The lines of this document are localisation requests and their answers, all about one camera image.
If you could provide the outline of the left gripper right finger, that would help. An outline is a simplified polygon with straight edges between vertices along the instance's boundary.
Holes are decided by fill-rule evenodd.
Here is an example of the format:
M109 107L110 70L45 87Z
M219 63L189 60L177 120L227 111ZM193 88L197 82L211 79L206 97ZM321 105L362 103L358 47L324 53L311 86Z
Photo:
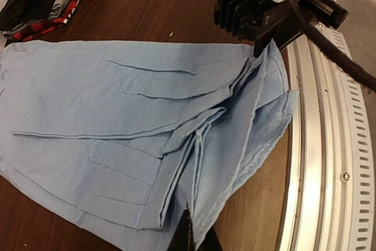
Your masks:
M220 244L219 238L213 226L207 232L204 238L204 241L202 241L202 243L200 244L197 250L198 251L223 251L223 248Z

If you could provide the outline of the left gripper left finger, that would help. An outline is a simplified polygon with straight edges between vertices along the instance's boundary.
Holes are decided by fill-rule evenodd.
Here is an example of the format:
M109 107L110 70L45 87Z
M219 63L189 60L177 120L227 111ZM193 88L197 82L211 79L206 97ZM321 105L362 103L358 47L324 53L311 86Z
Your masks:
M185 209L167 251L195 251L190 212Z

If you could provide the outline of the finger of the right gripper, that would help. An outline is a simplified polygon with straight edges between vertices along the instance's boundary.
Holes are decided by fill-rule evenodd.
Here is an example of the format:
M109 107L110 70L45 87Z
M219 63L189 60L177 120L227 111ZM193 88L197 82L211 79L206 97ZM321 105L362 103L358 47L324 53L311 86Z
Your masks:
M264 35L262 38L256 40L254 43L253 56L258 58L273 39L273 35Z

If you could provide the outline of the light blue long sleeve shirt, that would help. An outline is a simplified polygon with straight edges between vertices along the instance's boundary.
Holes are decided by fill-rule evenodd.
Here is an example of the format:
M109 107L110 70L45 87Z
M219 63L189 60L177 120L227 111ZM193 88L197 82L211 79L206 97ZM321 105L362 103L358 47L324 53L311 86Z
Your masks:
M31 41L1 53L1 175L122 250L198 247L262 166L298 92L280 51Z

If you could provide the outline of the red plaid shirt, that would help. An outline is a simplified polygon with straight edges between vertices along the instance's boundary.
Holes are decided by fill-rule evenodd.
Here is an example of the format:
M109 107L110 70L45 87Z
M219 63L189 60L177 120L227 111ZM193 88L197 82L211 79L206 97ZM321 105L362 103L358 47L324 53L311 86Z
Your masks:
M10 35L11 42L27 42L66 25L74 14L80 0L56 0L46 20L24 24Z

